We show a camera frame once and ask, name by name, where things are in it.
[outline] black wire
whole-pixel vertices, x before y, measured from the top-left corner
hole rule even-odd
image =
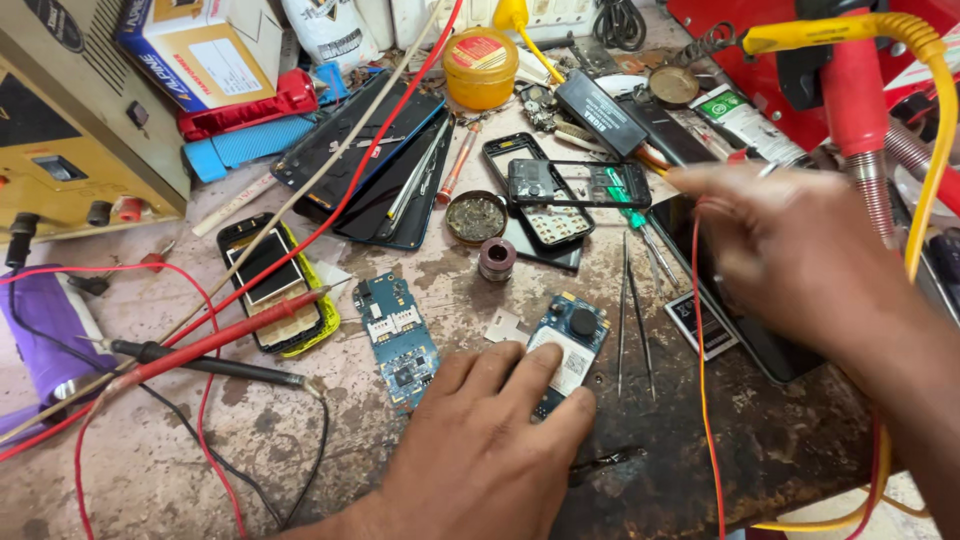
[[[593,37],[608,49],[636,52],[647,38],[647,21],[631,0],[599,0]]]
[[[280,526],[280,530],[286,530],[290,526],[290,520],[292,520],[294,514],[297,513],[297,508],[300,507],[300,502],[303,501],[303,497],[305,497],[306,492],[309,491],[310,484],[313,483],[313,479],[317,477],[317,471],[320,469],[320,461],[324,458],[324,449],[326,448],[326,432],[329,425],[330,411],[326,408],[326,400],[323,398],[320,398],[320,407],[324,410],[324,427],[320,432],[320,448],[317,450],[317,458],[314,459],[313,469],[310,470],[310,476],[303,485],[303,489],[300,490],[300,494],[297,496],[297,501],[294,503],[294,507],[290,509],[290,514],[287,516],[287,519],[283,521],[283,525]]]
[[[18,268],[14,268],[13,271],[11,272],[11,277],[16,276],[16,273],[17,273],[18,270],[19,270]],[[77,351],[76,349],[70,347],[70,346],[67,345],[66,343],[63,343],[62,341],[59,341],[58,339],[56,339],[56,338],[53,337],[52,335],[48,335],[48,334],[46,334],[46,333],[43,333],[42,331],[39,331],[39,330],[31,327],[31,326],[28,325],[25,321],[23,321],[23,319],[21,319],[20,316],[17,315],[16,309],[15,309],[15,303],[14,303],[14,299],[13,299],[13,295],[14,295],[14,291],[15,291],[15,288],[14,288],[14,287],[15,287],[15,285],[14,285],[15,283],[16,283],[16,282],[10,282],[10,298],[9,298],[9,304],[10,304],[10,315],[11,315],[11,319],[13,319],[14,323],[16,323],[17,326],[19,326],[19,327],[22,328],[23,330],[25,330],[25,331],[33,334],[33,335],[42,337],[42,338],[50,341],[50,342],[53,343],[54,345],[60,347],[60,348],[63,349],[65,352],[69,353],[70,355],[75,356],[77,359],[79,359],[80,361],[82,361],[83,363],[87,364],[88,366],[92,367],[93,369],[97,370],[97,371],[100,372],[100,373],[112,373],[113,375],[118,375],[118,376],[119,376],[119,375],[122,375],[120,372],[118,372],[118,371],[116,371],[116,370],[114,370],[114,369],[110,369],[110,368],[105,367],[104,365],[102,365],[101,363],[97,362],[97,361],[94,360],[93,358],[85,355],[84,353],[81,353],[80,351]],[[172,410],[172,411],[174,412],[174,414],[176,414],[177,417],[180,418],[180,421],[183,423],[183,426],[186,428],[187,431],[190,432],[190,436],[193,437],[193,440],[197,441],[197,444],[198,444],[198,445],[200,444],[200,436],[197,434],[196,430],[193,429],[193,426],[190,425],[190,421],[187,420],[186,416],[183,414],[182,411],[180,411],[180,409],[179,409],[176,405],[170,403],[169,400],[167,400],[166,398],[164,398],[163,396],[161,396],[156,390],[154,390],[154,389],[151,388],[150,386],[147,386],[146,384],[138,384],[138,386],[140,386],[140,388],[143,388],[148,394],[150,394],[151,396],[153,396],[154,398],[156,398],[156,399],[157,399],[158,401],[160,401],[162,404],[167,405],[168,407],[170,407],[170,410]],[[325,439],[325,436],[326,436],[326,405],[324,404],[324,439]],[[267,511],[270,512],[270,515],[273,516],[274,521],[276,521],[276,524],[277,524],[278,526],[283,526],[283,525],[285,525],[285,522],[282,522],[282,521],[280,520],[280,514],[276,511],[276,509],[273,507],[273,505],[270,504],[270,500],[267,498],[267,494],[263,491],[263,488],[260,487],[260,484],[258,484],[258,483],[256,482],[256,480],[250,478],[250,477],[247,476],[246,474],[241,473],[240,471],[238,471],[237,469],[235,469],[235,468],[234,468],[232,465],[230,465],[225,459],[223,459],[222,456],[220,456],[220,455],[217,454],[212,448],[210,448],[209,445],[207,445],[207,449],[210,450],[210,455],[213,456],[213,458],[217,461],[217,463],[220,463],[220,464],[224,467],[224,469],[227,469],[227,470],[230,471],[234,476],[236,476],[237,478],[243,480],[247,485],[249,485],[251,488],[253,488],[253,491],[255,491],[256,494],[260,497],[260,501],[263,502],[263,505],[267,508]]]

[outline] white tube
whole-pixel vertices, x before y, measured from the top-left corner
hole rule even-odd
[[[259,197],[261,193],[274,184],[276,184],[276,179],[274,175],[269,172],[254,180],[253,184],[247,186],[247,188],[237,194],[236,197],[230,199],[228,203],[204,218],[204,221],[201,221],[193,228],[193,234],[203,236],[209,233],[214,227],[223,223],[225,219],[232,216],[237,210],[245,207],[247,203]]]

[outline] blue plastic object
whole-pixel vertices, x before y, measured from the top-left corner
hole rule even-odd
[[[314,69],[314,76],[327,85],[324,93],[317,98],[318,104],[326,105],[337,100],[343,101],[350,95],[350,91],[344,85],[344,78],[340,76],[340,64],[337,61],[329,61],[318,65]]]
[[[284,116],[236,132],[188,142],[183,145],[183,152],[200,180],[209,183],[224,178],[227,169],[244,161],[286,151],[316,126],[312,117]]]

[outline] white bag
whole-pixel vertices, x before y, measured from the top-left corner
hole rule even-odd
[[[376,41],[352,0],[282,0],[300,46],[317,65],[337,61],[341,73],[377,58]]]

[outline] black power adapter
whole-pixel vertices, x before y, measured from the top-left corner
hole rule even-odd
[[[631,158],[647,132],[580,69],[554,91],[557,102],[620,160]]]

